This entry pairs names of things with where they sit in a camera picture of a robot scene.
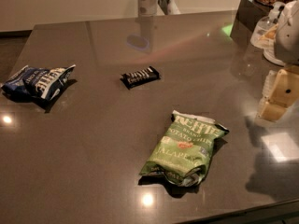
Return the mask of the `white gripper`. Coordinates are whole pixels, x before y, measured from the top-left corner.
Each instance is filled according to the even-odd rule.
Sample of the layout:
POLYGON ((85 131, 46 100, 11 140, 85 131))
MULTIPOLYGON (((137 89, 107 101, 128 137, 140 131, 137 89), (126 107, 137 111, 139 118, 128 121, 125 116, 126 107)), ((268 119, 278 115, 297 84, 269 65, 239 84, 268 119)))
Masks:
MULTIPOLYGON (((282 10, 275 37, 275 56, 284 63, 299 64, 299 1, 288 3, 282 10)), ((278 71, 269 100, 283 107, 299 98, 299 67, 287 66, 278 71)))

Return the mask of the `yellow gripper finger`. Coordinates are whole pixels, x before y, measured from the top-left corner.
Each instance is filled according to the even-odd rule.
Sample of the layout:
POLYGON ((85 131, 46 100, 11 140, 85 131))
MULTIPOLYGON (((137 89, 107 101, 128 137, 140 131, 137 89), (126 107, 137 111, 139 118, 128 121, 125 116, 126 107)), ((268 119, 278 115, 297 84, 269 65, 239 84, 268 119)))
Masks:
POLYGON ((258 105, 258 117, 267 121, 275 122, 279 120, 286 111, 285 107, 271 104, 265 98, 262 98, 258 105))

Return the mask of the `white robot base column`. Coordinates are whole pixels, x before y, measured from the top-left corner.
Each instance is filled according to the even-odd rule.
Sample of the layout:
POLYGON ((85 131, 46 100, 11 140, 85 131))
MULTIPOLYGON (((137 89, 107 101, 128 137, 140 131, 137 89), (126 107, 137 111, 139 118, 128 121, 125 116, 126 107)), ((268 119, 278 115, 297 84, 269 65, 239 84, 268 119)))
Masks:
POLYGON ((154 16, 161 10, 164 15, 178 15, 180 13, 175 0, 137 0, 139 16, 154 16))

